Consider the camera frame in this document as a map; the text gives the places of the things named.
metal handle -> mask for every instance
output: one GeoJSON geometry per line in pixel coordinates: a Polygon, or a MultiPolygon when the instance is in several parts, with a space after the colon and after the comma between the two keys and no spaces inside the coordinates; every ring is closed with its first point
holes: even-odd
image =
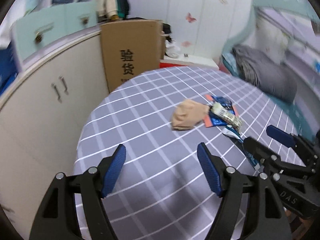
{"type": "Polygon", "coordinates": [[[82,21],[82,24],[83,24],[83,25],[87,25],[88,22],[89,22],[89,17],[82,17],[82,18],[81,18],[81,21],[82,21]]]}
{"type": "Polygon", "coordinates": [[[42,33],[38,32],[36,33],[35,43],[39,44],[41,41],[42,41],[42,33]]]}
{"type": "Polygon", "coordinates": [[[55,92],[56,92],[56,94],[57,94],[57,96],[58,96],[58,101],[61,103],[61,102],[62,102],[62,101],[61,101],[61,96],[60,96],[60,93],[59,93],[59,91],[58,91],[58,88],[57,88],[56,84],[55,84],[55,83],[52,83],[52,84],[51,84],[51,87],[55,90],[55,92]]]}
{"type": "Polygon", "coordinates": [[[67,83],[66,83],[66,80],[64,79],[64,77],[63,76],[59,76],[59,79],[61,80],[61,82],[62,82],[62,84],[63,84],[63,86],[64,86],[64,92],[65,92],[65,94],[69,94],[69,92],[68,92],[68,87],[67,87],[67,83]]]}

mint green cabinet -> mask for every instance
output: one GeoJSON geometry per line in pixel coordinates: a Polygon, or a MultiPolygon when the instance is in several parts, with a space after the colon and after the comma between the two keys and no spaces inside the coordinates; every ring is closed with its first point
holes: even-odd
{"type": "Polygon", "coordinates": [[[56,5],[17,20],[12,37],[20,62],[66,35],[97,25],[95,2],[56,5]]]}

gray tablecloth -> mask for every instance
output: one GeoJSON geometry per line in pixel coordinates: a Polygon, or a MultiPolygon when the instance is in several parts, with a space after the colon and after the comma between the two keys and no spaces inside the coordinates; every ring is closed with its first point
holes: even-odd
{"type": "MultiPolygon", "coordinates": [[[[113,193],[103,200],[119,240],[203,240],[221,199],[210,191],[196,157],[206,143],[212,154],[240,172],[257,174],[221,128],[201,123],[189,131],[172,131],[170,119],[184,99],[206,104],[203,95],[230,98],[243,119],[242,137],[252,136],[301,164],[293,150],[266,135],[269,124],[286,132],[295,128],[282,110],[260,90],[220,71],[173,67],[145,72],[120,86],[91,113],[77,148],[74,174],[97,166],[119,143],[127,159],[113,193]]],[[[240,236],[247,196],[244,195],[234,239],[240,236]]],[[[90,239],[81,198],[76,196],[79,225],[90,239]]]]}

gray pillow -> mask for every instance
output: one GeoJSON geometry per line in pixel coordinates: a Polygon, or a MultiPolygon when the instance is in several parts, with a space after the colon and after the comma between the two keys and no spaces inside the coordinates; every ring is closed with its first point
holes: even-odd
{"type": "Polygon", "coordinates": [[[261,91],[291,104],[297,83],[290,71],[274,63],[265,53],[245,45],[233,47],[240,77],[261,91]]]}

pink butterfly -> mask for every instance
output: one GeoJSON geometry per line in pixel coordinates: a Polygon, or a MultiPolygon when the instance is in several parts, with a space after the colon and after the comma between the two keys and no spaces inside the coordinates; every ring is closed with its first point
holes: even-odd
{"type": "Polygon", "coordinates": [[[188,13],[188,15],[186,16],[186,20],[189,22],[189,23],[193,23],[193,22],[196,22],[197,19],[196,18],[193,18],[191,16],[191,13],[188,13]]]}
{"type": "Polygon", "coordinates": [[[191,45],[192,43],[190,41],[184,41],[183,43],[181,43],[181,46],[185,48],[190,47],[191,45]]]}

